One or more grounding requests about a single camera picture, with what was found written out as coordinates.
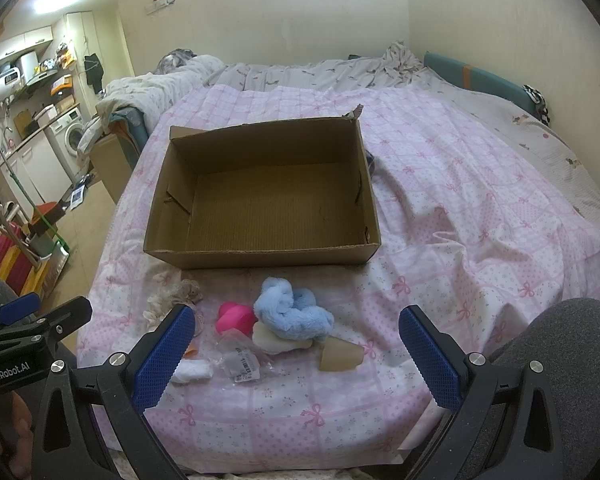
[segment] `blue gripper pad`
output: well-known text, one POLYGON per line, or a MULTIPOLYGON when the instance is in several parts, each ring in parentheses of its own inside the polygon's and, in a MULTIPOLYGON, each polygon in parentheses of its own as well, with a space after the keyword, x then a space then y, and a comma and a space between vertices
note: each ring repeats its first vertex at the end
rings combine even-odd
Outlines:
POLYGON ((26 296, 0 307, 0 324, 9 326, 35 313, 39 308, 40 297, 35 292, 30 292, 26 296))
POLYGON ((195 313, 189 307, 183 308, 140 365, 134 378, 134 392, 131 397, 139 413, 158 404, 193 339, 195 329, 195 313))
POLYGON ((462 405, 460 375, 411 307, 401 311, 398 332, 436 403, 442 408, 457 412, 462 405))

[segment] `open cardboard box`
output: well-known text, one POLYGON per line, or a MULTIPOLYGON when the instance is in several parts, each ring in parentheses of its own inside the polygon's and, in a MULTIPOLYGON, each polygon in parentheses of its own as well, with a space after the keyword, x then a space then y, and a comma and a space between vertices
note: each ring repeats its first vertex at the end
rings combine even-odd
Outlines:
POLYGON ((181 269, 363 264, 380 246, 358 120, 171 127, 144 251, 181 269))

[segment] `human hand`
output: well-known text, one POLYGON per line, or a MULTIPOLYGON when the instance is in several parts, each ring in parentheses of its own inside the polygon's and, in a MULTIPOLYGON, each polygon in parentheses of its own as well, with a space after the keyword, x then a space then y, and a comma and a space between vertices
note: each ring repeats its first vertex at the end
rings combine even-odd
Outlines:
MULTIPOLYGON (((33 432, 31 431, 32 417, 29 408, 22 397, 13 392, 11 421, 18 434, 16 453, 9 460, 9 469, 16 478, 30 479, 31 452, 33 450, 33 432)), ((0 455, 4 453, 0 443, 0 455)))

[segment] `bed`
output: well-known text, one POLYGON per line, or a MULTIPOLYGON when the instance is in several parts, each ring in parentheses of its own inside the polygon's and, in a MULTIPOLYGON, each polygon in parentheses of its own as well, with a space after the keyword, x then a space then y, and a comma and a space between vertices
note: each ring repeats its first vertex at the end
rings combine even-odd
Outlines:
POLYGON ((312 348, 277 357, 276 373, 255 383, 217 371, 170 384, 145 413, 155 433, 199 472, 400 462, 440 417, 397 336, 401 308, 419 304, 465 351, 489 353, 560 300, 600 300, 600 192, 576 161, 520 108, 446 84, 400 43, 380 58, 221 68, 160 115, 142 150, 89 294, 78 364, 128 351, 146 330, 147 297, 182 277, 202 287, 200 354, 211 355, 218 305, 252 304, 264 278, 284 277, 314 291, 334 334, 365 347, 363 363, 319 372, 312 348), (171 125, 343 115, 357 104, 382 232, 366 266, 181 272, 142 252, 171 125))

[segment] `pink bedsheet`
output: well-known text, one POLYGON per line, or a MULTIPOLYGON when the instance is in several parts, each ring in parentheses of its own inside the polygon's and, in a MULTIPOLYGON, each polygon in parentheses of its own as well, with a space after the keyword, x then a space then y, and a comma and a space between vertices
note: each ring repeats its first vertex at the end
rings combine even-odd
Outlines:
MULTIPOLYGON (((314 291, 333 312, 334 334, 365 346, 364 362, 319 372, 319 350, 275 359, 277 374, 232 385, 170 384, 146 411, 177 463, 200 472, 344 468, 389 463, 428 424, 431 397, 398 338, 411 303, 465 351, 489 353, 567 298, 600 300, 600 232, 544 178, 471 116, 417 88, 344 93, 277 88, 198 88, 165 113, 116 210, 78 335, 80 366, 128 351, 144 333, 146 298, 180 271, 142 252, 150 203, 172 124, 217 128, 275 119, 339 116, 364 105, 362 133, 382 248, 365 267, 194 271, 207 326, 224 301, 250 304, 267 276, 314 291)), ((107 443, 117 447, 101 422, 107 443)))

